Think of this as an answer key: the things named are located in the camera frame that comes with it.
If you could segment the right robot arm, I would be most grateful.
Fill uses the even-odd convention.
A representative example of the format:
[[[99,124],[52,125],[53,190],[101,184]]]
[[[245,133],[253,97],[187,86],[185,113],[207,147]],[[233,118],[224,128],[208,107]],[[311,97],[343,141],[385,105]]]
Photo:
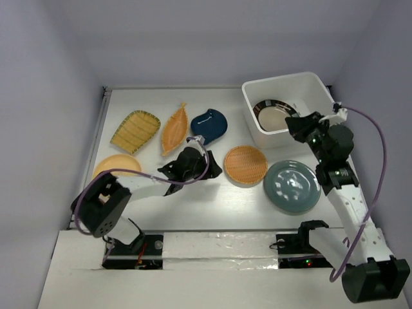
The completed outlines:
[[[344,126],[344,116],[314,112],[285,119],[292,138],[308,144],[318,164],[315,175],[324,195],[334,207],[346,233],[335,238],[322,221],[301,224],[296,237],[303,252],[318,251],[333,267],[330,282],[340,279],[352,303],[396,299],[409,275],[405,259],[397,259],[371,220],[361,185],[348,161],[353,150],[353,133]]]

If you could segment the teal round ceramic plate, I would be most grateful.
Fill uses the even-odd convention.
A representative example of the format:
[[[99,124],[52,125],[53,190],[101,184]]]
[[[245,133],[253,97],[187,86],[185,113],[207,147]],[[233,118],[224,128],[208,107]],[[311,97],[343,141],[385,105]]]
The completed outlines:
[[[271,165],[263,179],[263,190],[277,208],[290,214],[311,210],[321,197],[315,173],[295,160]]]

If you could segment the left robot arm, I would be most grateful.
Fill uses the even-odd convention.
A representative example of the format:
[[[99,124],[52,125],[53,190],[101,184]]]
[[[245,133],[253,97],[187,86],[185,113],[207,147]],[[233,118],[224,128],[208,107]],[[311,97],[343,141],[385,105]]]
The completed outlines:
[[[77,230],[94,238],[106,238],[111,249],[138,254],[145,234],[131,219],[123,216],[129,202],[170,196],[201,180],[215,179],[222,173],[213,153],[187,146],[177,158],[153,174],[127,169],[101,172],[71,204]]]

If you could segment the striped rim round plate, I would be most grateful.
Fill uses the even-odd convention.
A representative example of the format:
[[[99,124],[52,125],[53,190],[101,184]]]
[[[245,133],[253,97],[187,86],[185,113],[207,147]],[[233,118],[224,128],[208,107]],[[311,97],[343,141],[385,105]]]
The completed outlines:
[[[299,117],[299,113],[293,106],[274,99],[258,102],[252,111],[260,128],[266,132],[288,129],[285,119]]]

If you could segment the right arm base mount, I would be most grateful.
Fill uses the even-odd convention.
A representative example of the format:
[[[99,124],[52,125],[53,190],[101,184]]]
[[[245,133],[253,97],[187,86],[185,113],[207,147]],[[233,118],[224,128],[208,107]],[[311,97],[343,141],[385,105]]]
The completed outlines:
[[[297,233],[276,234],[270,248],[277,252],[279,269],[331,268],[331,264],[312,247],[305,247]]]

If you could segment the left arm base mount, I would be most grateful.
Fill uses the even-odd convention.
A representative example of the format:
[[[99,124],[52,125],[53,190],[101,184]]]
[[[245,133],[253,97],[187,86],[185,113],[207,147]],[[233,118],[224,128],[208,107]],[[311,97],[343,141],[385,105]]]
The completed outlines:
[[[102,267],[109,270],[161,270],[163,269],[163,234],[146,234],[142,246],[132,251],[121,242],[106,240]]]

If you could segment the orange woven round plate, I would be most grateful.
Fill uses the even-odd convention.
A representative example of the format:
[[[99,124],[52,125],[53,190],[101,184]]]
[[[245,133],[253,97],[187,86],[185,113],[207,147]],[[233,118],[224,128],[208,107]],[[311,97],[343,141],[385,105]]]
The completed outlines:
[[[225,156],[224,168],[227,176],[243,185],[260,182],[268,171],[265,155],[256,147],[241,145],[232,148]]]

